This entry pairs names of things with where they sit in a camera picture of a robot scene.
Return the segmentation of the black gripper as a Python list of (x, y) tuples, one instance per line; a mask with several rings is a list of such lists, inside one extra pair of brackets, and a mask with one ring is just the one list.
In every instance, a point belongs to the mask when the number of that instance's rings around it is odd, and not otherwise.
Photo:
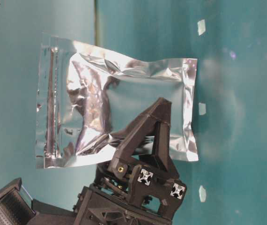
[[(94, 182), (78, 195), (74, 224), (172, 224), (187, 187), (178, 179), (169, 155), (170, 127), (171, 102), (160, 97), (128, 125), (129, 133), (110, 165), (97, 165)], [(150, 134), (154, 136), (151, 153), (133, 158), (136, 148)]]

